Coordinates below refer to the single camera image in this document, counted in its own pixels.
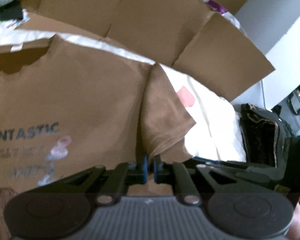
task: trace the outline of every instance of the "brown t-shirt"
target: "brown t-shirt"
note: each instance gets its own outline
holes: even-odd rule
[[[19,193],[95,165],[113,169],[143,150],[190,158],[169,151],[194,120],[160,65],[59,36],[10,49],[0,47],[0,187]]]

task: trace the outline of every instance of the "pink heart shape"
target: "pink heart shape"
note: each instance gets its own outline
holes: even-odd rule
[[[194,96],[189,92],[189,90],[183,86],[178,92],[177,95],[183,104],[184,107],[191,107],[195,103]]]

